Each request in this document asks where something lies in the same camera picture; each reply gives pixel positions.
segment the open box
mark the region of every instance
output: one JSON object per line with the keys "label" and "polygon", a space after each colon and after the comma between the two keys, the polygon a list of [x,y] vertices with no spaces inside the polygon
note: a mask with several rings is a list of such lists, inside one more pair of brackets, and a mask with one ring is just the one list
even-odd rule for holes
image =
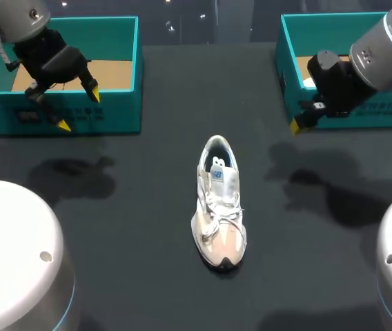
{"label": "open box", "polygon": [[[64,132],[24,95],[32,79],[20,67],[8,72],[0,57],[0,136],[122,134],[141,130],[143,57],[137,17],[51,19],[66,43],[79,48],[99,84],[100,103],[92,102],[78,80],[53,86],[47,100],[72,128]],[[6,48],[11,61],[16,57]]]}
{"label": "open box", "polygon": [[[276,68],[288,120],[302,110],[299,103],[310,101],[317,90],[304,81],[306,64],[320,50],[347,56],[351,45],[386,13],[287,14],[282,15],[276,47]],[[347,118],[327,118],[317,128],[392,127],[392,91],[381,92],[352,111]]]}

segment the dark background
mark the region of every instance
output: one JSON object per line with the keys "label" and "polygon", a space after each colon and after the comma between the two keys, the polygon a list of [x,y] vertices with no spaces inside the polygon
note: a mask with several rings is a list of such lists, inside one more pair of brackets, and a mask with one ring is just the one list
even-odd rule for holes
{"label": "dark background", "polygon": [[281,14],[392,8],[392,0],[50,0],[47,3],[54,17],[137,15],[144,45],[276,41]]}
{"label": "dark background", "polygon": [[[392,0],[61,2],[48,1],[54,17],[139,15],[146,46],[140,135],[0,139],[0,179],[59,217],[84,295],[79,331],[378,331],[392,130],[292,137],[275,45],[262,42],[276,40],[282,13]],[[213,134],[235,152],[248,232],[229,277],[204,267],[190,231]]]}

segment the white sneaker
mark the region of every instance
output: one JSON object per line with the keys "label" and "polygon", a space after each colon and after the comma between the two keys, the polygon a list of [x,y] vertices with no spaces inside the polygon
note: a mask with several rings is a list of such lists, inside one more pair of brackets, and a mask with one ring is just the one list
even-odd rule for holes
{"label": "white sneaker", "polygon": [[227,270],[242,260],[246,231],[242,225],[239,170],[224,137],[208,140],[197,166],[197,204],[191,230],[210,266]]}

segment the robotic arm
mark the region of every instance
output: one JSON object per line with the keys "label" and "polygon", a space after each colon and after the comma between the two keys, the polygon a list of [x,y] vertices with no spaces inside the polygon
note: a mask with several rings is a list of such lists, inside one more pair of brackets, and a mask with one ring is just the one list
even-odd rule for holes
{"label": "robotic arm", "polygon": [[[89,98],[99,102],[98,83],[82,53],[68,46],[59,32],[47,28],[49,20],[43,0],[0,0],[0,55],[9,71],[23,65],[35,80],[25,92],[27,98],[45,111],[49,121],[70,131],[44,99],[44,92],[56,83],[79,78]],[[13,44],[16,61],[9,60],[3,43]]]}
{"label": "robotic arm", "polygon": [[324,116],[347,117],[375,93],[392,89],[392,9],[351,46],[349,58],[323,50],[308,62],[318,94],[294,117],[294,134],[314,128]]}

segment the shoe lace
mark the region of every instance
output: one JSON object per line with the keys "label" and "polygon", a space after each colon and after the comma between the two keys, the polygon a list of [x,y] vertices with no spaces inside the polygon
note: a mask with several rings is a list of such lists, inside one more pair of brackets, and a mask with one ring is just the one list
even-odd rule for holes
{"label": "shoe lace", "polygon": [[[202,240],[207,241],[212,239],[219,232],[221,224],[231,224],[237,228],[242,236],[242,239],[244,240],[244,245],[246,245],[245,228],[236,222],[243,210],[239,206],[239,194],[237,195],[236,199],[225,199],[209,193],[206,194],[205,202],[207,211],[211,217],[211,222],[202,228]],[[222,212],[220,212],[219,208],[216,208],[219,205],[228,208],[222,208]]]}

